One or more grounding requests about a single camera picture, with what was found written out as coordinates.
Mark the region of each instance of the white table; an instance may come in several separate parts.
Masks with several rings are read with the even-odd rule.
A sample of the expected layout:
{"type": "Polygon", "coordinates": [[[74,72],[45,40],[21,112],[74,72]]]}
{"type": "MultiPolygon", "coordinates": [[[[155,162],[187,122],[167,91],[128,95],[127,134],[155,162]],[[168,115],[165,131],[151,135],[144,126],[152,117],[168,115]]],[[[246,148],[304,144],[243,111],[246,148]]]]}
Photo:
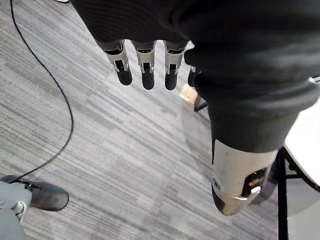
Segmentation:
{"type": "MultiPolygon", "coordinates": [[[[302,173],[320,186],[320,98],[302,111],[292,126],[284,147],[302,173]]],[[[318,240],[320,192],[301,178],[286,180],[287,231],[290,240],[318,240]]]]}

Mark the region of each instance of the prosthetic hand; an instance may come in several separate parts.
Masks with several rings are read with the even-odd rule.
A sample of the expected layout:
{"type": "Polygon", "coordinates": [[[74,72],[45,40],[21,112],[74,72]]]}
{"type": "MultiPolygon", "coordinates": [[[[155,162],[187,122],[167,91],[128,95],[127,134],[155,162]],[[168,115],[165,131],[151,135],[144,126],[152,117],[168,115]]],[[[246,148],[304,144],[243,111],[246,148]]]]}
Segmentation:
{"type": "MultiPolygon", "coordinates": [[[[193,42],[184,59],[192,66],[188,82],[208,104],[214,203],[228,216],[245,208],[264,186],[299,112],[320,94],[308,81],[320,75],[318,0],[72,3],[98,44],[120,41],[121,50],[122,39],[132,40],[146,89],[153,86],[154,64],[147,43],[165,40],[165,85],[172,90],[184,43],[193,42]]],[[[105,52],[124,73],[128,59],[113,49],[105,52]]]]}

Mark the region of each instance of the gray carpet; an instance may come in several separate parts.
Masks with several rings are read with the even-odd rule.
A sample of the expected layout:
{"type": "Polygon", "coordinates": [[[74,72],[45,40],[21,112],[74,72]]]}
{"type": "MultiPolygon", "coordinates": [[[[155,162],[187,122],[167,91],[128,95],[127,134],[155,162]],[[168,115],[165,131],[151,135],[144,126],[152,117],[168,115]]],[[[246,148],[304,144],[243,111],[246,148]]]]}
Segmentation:
{"type": "MultiPolygon", "coordinates": [[[[133,83],[122,86],[71,4],[14,0],[17,24],[60,82],[74,113],[66,150],[29,179],[70,193],[60,212],[31,208],[28,239],[276,239],[277,189],[260,204],[227,217],[211,194],[211,136],[206,110],[194,113],[177,88],[165,89],[164,46],[158,41],[155,87],[143,89],[126,42],[133,83]]],[[[2,3],[0,175],[20,175],[49,159],[70,130],[67,106],[53,80],[14,28],[2,3]]]]}

